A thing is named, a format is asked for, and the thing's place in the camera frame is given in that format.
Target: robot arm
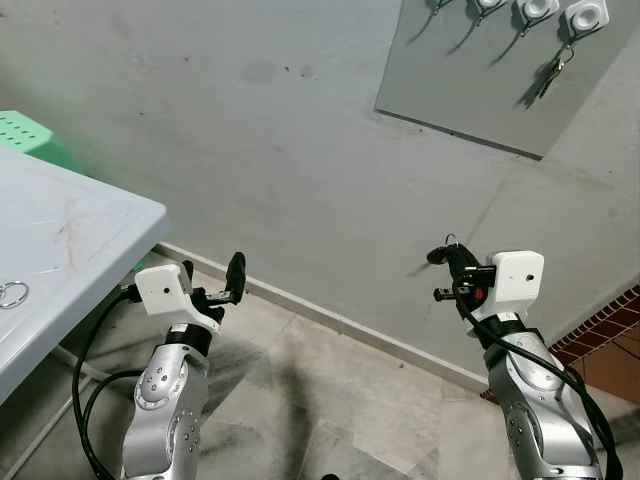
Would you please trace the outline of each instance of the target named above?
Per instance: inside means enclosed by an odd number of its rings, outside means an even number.
[[[147,314],[169,327],[135,388],[135,414],[122,453],[122,480],[193,480],[199,453],[200,415],[208,397],[207,354],[219,337],[224,309],[237,304],[245,259],[231,260],[223,292],[191,287],[192,267],[165,265],[136,275]]]
[[[602,479],[590,426],[576,408],[569,385],[495,341],[499,338],[565,370],[547,350],[540,332],[523,323],[540,289],[542,255],[500,252],[482,266],[456,242],[433,250],[427,259],[431,264],[449,264],[457,291],[436,289],[434,297],[456,300],[467,334],[478,338],[485,349],[489,385],[502,408],[522,479]],[[609,461],[617,458],[610,456]]]

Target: concrete wall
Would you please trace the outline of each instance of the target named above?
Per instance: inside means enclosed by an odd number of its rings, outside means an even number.
[[[415,270],[449,232],[537,250],[551,338],[637,274],[638,36],[536,163],[373,113],[399,7],[0,0],[0,108],[165,203],[170,242],[244,250],[251,276],[482,373],[433,304],[446,270]]]

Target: wire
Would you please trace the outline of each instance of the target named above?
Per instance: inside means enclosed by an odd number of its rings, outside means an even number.
[[[89,333],[89,337],[87,338],[87,341],[84,347],[82,348],[80,355],[78,355],[78,362],[76,363],[76,366],[73,369],[73,379],[71,381],[71,395],[73,397],[73,414],[76,419],[76,426],[78,427],[78,432],[80,433],[80,442],[82,444],[82,449],[84,450],[84,453],[87,456],[89,463],[91,464],[91,468],[93,469],[93,472],[95,473],[96,477],[99,480],[114,480],[114,478],[108,472],[108,470],[104,467],[104,465],[100,463],[100,460],[98,459],[98,457],[95,456],[95,454],[93,453],[93,449],[91,448],[91,444],[84,442],[82,439],[82,421],[83,420],[82,420],[82,408],[80,406],[80,392],[78,390],[78,383],[80,381],[80,371],[82,369],[82,364],[84,363],[87,353],[89,352],[89,348],[91,348],[91,343],[93,343],[93,340],[96,338],[96,335],[100,330],[100,327],[102,326],[106,318],[109,316],[109,314],[116,307],[116,305],[118,305],[121,301],[125,300],[126,298],[127,298],[127,295],[121,292],[117,298],[112,300],[111,303],[107,305],[107,308],[105,308],[104,311],[100,314],[100,317],[98,317],[98,320],[96,321],[96,324],[93,326],[91,333]]]
[[[93,451],[93,447],[91,446],[91,440],[89,440],[89,417],[91,416],[91,410],[93,409],[93,405],[100,395],[100,392],[112,382],[119,380],[121,378],[127,377],[139,377],[142,375],[143,370],[127,370],[124,372],[114,373],[110,377],[107,377],[103,381],[101,381],[98,386],[91,392],[91,396],[89,397],[89,401],[87,402],[87,406],[84,409],[84,414],[82,416],[82,429],[80,431],[80,441],[82,442],[83,448],[86,446],[85,453],[89,450],[89,454],[87,457],[91,455],[92,458],[97,460],[97,457]]]
[[[73,353],[71,353],[69,350],[64,349],[60,345],[56,345],[53,348],[53,350],[51,350],[51,355],[56,357],[65,365],[69,365],[71,368],[75,368],[76,363],[78,363],[78,357],[76,357]],[[107,372],[103,372],[93,368],[91,365],[88,365],[86,362],[82,364],[80,371],[84,375],[88,375],[89,377],[93,378],[97,382],[101,382],[102,380],[104,380],[110,375]]]
[[[463,316],[469,320],[469,322],[473,325],[473,328],[476,332],[482,333],[484,336],[493,341],[494,344],[501,347],[503,350],[506,350],[511,353],[515,353],[520,355],[521,357],[526,358],[527,360],[539,365],[549,372],[553,373],[556,377],[560,378],[563,382],[569,385],[582,399],[582,403],[584,405],[585,411],[587,413],[587,417],[591,421],[593,429],[596,431],[596,434],[600,441],[602,442],[602,446],[607,452],[607,470],[606,470],[606,480],[622,480],[623,470],[622,464],[620,463],[620,459],[616,454],[615,450],[615,441],[613,438],[613,434],[611,433],[611,428],[609,427],[609,422],[606,417],[600,410],[598,404],[591,398],[591,396],[587,393],[587,390],[584,386],[584,382],[582,378],[575,370],[572,370],[572,376],[560,370],[555,365],[547,362],[546,360],[534,355],[533,353],[524,350],[516,345],[512,345],[509,342],[498,337],[495,333],[489,330],[487,327],[482,325],[471,313],[471,310],[466,306],[464,300],[462,298],[462,294],[459,291],[460,286],[462,286],[463,282],[472,283],[469,278],[460,277],[453,281],[452,291],[456,298],[456,303],[460,308]]]
[[[611,343],[613,343],[616,347],[618,347],[620,350],[624,350],[625,352],[627,352],[629,355],[631,355],[633,358],[635,358],[636,360],[640,360],[640,356],[636,355],[635,353],[627,350],[626,348],[624,348],[622,345],[620,345],[618,342],[616,342],[615,340],[612,340]]]

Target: tiled floor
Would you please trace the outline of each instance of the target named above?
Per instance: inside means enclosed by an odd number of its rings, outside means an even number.
[[[148,266],[163,261],[152,256]],[[197,272],[194,285],[222,288]],[[87,326],[65,345],[77,347]],[[125,305],[105,324],[91,364],[141,368],[162,332],[142,306]],[[497,407],[255,296],[227,309],[209,360],[199,480],[518,478]],[[68,397],[70,380],[68,367],[47,358],[0,407],[0,475]],[[131,384],[105,391],[92,417],[94,446],[114,473],[130,394]],[[625,478],[640,479],[639,452],[621,450]],[[93,478],[71,412],[15,478]]]

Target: green chair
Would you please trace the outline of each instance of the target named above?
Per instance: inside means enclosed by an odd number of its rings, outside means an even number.
[[[82,169],[55,134],[16,111],[0,111],[0,145],[76,173]]]

